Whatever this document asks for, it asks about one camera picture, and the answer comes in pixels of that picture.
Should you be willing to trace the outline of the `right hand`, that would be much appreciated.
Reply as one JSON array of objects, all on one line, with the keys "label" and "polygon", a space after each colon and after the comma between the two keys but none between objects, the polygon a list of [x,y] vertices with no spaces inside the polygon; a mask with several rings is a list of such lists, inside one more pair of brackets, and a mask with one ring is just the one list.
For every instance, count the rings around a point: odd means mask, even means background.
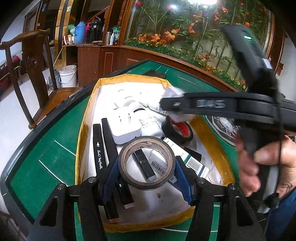
[{"label": "right hand", "polygon": [[251,157],[238,135],[235,149],[238,152],[239,185],[245,196],[250,196],[261,187],[258,177],[259,165],[280,164],[281,173],[276,189],[280,199],[288,196],[295,188],[295,142],[288,136],[285,136],[282,142],[273,142],[262,147]]}]

